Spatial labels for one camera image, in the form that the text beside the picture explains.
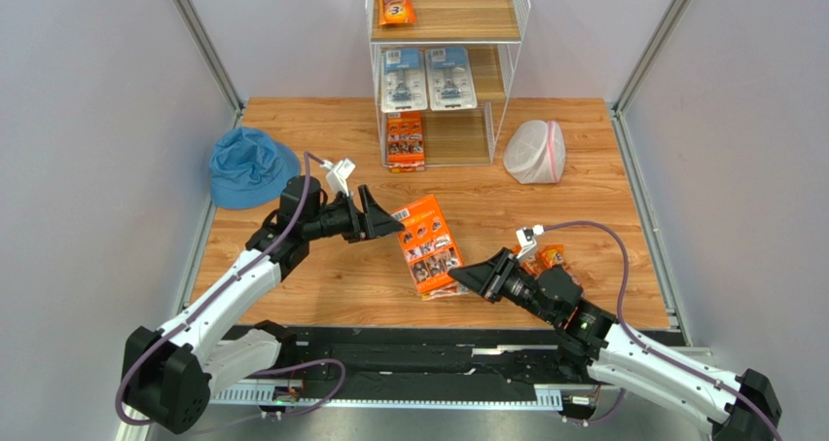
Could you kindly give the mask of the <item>orange razor box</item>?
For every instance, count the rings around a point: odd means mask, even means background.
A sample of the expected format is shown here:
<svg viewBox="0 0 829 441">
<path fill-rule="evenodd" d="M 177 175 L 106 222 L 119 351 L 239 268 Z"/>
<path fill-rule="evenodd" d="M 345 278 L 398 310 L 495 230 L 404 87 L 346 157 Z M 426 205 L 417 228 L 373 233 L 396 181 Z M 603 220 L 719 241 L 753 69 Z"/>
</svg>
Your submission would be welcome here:
<svg viewBox="0 0 829 441">
<path fill-rule="evenodd" d="M 389 170 L 392 173 L 425 171 L 421 113 L 387 113 L 385 118 L 385 149 Z"/>
<path fill-rule="evenodd" d="M 463 259 L 437 198 L 428 195 L 391 216 L 404 226 L 397 236 L 420 299 L 465 295 L 468 290 L 449 275 Z"/>
</svg>

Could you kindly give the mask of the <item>white Gillette razor pack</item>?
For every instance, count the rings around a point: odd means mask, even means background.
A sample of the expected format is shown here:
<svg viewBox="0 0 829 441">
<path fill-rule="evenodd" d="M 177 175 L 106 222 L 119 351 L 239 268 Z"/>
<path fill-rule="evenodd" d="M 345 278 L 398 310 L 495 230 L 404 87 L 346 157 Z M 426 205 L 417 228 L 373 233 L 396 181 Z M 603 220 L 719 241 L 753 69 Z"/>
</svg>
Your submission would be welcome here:
<svg viewBox="0 0 829 441">
<path fill-rule="evenodd" d="M 432 111 L 471 110 L 478 106 L 468 51 L 461 46 L 424 53 Z"/>
</svg>

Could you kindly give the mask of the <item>blue card razor blister pack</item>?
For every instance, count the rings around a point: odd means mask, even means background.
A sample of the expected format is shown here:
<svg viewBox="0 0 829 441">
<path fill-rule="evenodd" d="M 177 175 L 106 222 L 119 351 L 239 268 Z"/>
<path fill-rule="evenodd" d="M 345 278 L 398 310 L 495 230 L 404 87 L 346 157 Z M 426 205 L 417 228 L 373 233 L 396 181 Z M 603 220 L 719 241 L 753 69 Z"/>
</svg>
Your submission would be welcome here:
<svg viewBox="0 0 829 441">
<path fill-rule="evenodd" d="M 428 99 L 422 51 L 417 48 L 384 51 L 379 90 L 382 113 L 426 110 Z"/>
</svg>

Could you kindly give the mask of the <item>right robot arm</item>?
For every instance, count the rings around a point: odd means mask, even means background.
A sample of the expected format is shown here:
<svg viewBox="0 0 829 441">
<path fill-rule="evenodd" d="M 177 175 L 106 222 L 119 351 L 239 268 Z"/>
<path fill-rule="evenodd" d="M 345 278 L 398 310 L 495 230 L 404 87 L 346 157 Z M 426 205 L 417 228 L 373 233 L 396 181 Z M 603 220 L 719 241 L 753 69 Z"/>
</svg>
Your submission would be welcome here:
<svg viewBox="0 0 829 441">
<path fill-rule="evenodd" d="M 450 270 L 460 285 L 495 303 L 508 300 L 551 325 L 559 370 L 616 386 L 669 409 L 713 440 L 777 440 L 782 411 L 770 380 L 701 363 L 625 326 L 588 301 L 561 266 L 539 275 L 501 249 L 478 264 Z"/>
</svg>

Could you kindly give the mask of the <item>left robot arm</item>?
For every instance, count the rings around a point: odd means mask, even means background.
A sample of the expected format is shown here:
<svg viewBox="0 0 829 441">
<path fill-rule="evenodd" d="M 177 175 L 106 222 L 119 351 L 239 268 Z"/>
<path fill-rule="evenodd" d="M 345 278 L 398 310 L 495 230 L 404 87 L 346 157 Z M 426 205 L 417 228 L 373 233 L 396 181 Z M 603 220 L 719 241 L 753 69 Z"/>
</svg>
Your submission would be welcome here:
<svg viewBox="0 0 829 441">
<path fill-rule="evenodd" d="M 277 209 L 217 282 L 159 329 L 139 327 L 127 338 L 115 396 L 122 421 L 184 433 L 212 395 L 274 368 L 291 343 L 279 325 L 265 321 L 229 344 L 222 340 L 305 260 L 313 241 L 340 236 L 355 243 L 404 231 L 367 186 L 359 186 L 358 193 L 358 201 L 348 191 L 329 199 L 318 179 L 308 174 L 290 179 Z"/>
</svg>

